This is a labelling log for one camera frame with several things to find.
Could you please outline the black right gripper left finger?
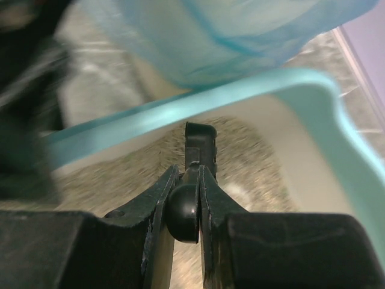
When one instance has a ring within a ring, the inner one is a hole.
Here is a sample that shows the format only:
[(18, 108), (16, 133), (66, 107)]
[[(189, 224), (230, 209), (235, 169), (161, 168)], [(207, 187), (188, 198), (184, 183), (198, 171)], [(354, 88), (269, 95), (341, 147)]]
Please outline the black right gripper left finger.
[(174, 240), (169, 167), (146, 191), (96, 217), (82, 211), (2, 211), (2, 288), (168, 288)]

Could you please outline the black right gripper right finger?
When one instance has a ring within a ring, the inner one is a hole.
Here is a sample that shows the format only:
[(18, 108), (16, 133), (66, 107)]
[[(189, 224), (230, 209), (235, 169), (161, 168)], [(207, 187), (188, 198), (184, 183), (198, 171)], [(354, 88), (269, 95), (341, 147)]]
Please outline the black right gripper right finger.
[(205, 288), (383, 288), (363, 226), (347, 214), (250, 213), (199, 167)]

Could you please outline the black litter scoop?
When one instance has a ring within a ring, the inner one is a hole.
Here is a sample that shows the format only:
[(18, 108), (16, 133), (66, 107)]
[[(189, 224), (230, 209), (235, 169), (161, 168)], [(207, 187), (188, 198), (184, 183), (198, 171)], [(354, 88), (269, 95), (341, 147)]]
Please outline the black litter scoop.
[(199, 167), (217, 174), (217, 130), (206, 124), (185, 125), (185, 172), (169, 194), (166, 223), (170, 234), (183, 243), (198, 243), (201, 216)]

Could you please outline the light blue litter box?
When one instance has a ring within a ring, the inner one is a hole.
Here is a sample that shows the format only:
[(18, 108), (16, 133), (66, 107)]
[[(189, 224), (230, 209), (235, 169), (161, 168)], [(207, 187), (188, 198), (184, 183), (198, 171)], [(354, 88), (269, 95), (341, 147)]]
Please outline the light blue litter box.
[(275, 69), (91, 120), (45, 141), (53, 166), (71, 172), (135, 151), (183, 121), (236, 117), (272, 145), (302, 209), (352, 214), (384, 258), (384, 166), (339, 95), (325, 73)]

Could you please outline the trash bin with blue bag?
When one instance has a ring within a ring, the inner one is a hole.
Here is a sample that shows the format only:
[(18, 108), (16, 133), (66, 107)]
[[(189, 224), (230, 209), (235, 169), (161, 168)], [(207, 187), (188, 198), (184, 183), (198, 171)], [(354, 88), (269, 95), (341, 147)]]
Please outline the trash bin with blue bag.
[(183, 88), (279, 67), (375, 1), (82, 1), (107, 36)]

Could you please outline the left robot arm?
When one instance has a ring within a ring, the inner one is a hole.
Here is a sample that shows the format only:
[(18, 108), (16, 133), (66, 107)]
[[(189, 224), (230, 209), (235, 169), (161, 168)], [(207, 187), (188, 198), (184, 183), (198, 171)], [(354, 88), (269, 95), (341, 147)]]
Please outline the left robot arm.
[(55, 31), (68, 6), (1, 2), (2, 199), (38, 199), (54, 190), (40, 135), (64, 128), (58, 89), (69, 53)]

